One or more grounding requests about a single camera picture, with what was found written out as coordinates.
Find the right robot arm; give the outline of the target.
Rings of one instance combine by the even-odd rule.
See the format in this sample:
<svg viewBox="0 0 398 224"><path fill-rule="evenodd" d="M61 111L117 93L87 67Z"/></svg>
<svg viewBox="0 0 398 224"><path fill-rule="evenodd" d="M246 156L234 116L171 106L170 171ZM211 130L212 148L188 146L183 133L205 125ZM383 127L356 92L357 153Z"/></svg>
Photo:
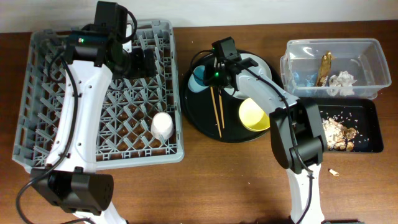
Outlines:
<svg viewBox="0 0 398 224"><path fill-rule="evenodd" d="M289 180L291 222L325 222L319 177L327 142L317 104L291 95L270 78L251 71L258 63L253 58L243 59L232 37L213 42L209 51L215 62L205 68L204 84L232 86L270 119L272 152Z"/></svg>

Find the brown gold snack wrapper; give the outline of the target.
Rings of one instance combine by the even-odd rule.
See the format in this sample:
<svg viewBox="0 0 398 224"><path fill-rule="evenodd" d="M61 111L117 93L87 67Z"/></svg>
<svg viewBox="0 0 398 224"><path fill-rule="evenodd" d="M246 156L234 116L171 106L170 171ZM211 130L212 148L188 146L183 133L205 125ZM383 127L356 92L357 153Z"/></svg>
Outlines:
<svg viewBox="0 0 398 224"><path fill-rule="evenodd" d="M315 82L316 87L321 87L326 85L326 81L328 79L331 70L331 61L334 59L335 57L330 51L327 51L325 55L322 56L321 65L318 70L318 77Z"/></svg>

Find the light blue plastic cup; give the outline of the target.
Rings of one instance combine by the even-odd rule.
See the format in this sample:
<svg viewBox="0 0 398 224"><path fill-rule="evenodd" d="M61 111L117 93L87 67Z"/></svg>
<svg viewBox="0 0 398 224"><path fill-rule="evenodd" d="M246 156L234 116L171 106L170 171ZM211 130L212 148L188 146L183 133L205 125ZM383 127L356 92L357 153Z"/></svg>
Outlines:
<svg viewBox="0 0 398 224"><path fill-rule="evenodd" d="M199 93L208 88L208 86L206 86L201 81L202 79L204 79L204 71L205 71L204 65L195 67L195 69L193 70L195 75L191 75L188 80L188 88L190 91L194 93Z"/></svg>

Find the pink plastic cup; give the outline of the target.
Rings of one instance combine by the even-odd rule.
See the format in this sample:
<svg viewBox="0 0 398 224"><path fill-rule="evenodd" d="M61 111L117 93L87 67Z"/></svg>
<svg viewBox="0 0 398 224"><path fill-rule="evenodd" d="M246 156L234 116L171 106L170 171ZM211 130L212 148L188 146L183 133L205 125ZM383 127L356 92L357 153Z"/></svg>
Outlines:
<svg viewBox="0 0 398 224"><path fill-rule="evenodd" d="M155 114L152 119L150 131L153 137L158 140L160 140L160 138L164 140L171 138L174 132L174 124L171 115L165 112Z"/></svg>

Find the white tissue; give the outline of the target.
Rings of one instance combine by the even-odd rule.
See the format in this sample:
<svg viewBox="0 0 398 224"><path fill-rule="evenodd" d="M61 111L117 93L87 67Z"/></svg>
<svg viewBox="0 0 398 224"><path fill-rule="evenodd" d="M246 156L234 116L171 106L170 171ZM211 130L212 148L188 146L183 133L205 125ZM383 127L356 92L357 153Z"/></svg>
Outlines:
<svg viewBox="0 0 398 224"><path fill-rule="evenodd" d="M329 87L331 89L327 90L330 96L351 96L354 95L354 90L352 86L357 80L354 76L347 71L340 72L339 75L332 75L329 79Z"/></svg>

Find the food scraps pile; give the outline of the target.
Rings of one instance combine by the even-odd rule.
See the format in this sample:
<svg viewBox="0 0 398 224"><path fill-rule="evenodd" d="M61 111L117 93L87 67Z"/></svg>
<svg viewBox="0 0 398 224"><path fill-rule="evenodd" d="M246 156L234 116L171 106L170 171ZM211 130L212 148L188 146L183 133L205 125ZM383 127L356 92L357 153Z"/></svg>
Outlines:
<svg viewBox="0 0 398 224"><path fill-rule="evenodd" d="M347 128L333 118L323 119L322 125L329 151L353 151L353 139L358 134L356 129Z"/></svg>

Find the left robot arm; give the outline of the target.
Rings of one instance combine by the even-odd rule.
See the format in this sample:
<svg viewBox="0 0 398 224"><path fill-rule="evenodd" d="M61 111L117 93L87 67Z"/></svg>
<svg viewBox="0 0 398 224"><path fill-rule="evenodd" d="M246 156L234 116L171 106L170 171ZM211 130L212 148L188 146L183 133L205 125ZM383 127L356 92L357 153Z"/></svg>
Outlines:
<svg viewBox="0 0 398 224"><path fill-rule="evenodd" d="M30 172L29 186L78 222L123 223L112 203L114 180L96 173L96 138L103 101L115 79L155 75L150 50L127 51L134 38L127 23L131 11L100 1L94 22L73 31L56 59L66 71L65 96L55 142L44 168Z"/></svg>

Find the grey round plate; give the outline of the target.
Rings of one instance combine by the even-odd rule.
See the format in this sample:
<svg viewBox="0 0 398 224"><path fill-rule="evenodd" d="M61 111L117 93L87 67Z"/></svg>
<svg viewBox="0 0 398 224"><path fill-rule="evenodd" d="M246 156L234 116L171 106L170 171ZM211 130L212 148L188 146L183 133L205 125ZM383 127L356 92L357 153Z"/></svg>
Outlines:
<svg viewBox="0 0 398 224"><path fill-rule="evenodd" d="M256 75L261 76L262 78L268 77L272 79L272 72L268 64L260 57L250 53L241 53L241 58L252 58L258 64L256 67L249 67L250 71L254 72ZM228 95L231 95L234 98L239 100L245 100L248 98L247 95L243 94L240 91L235 91L233 87L228 86L223 89Z"/></svg>

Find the yellow bowl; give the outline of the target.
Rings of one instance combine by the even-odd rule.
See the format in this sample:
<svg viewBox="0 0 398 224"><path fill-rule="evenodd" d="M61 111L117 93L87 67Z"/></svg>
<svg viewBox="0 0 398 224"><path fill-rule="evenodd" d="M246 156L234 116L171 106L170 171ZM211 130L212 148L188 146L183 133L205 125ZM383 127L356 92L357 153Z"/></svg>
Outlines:
<svg viewBox="0 0 398 224"><path fill-rule="evenodd" d="M242 125L252 132L261 132L270 128L268 115L251 98L241 103L238 115Z"/></svg>

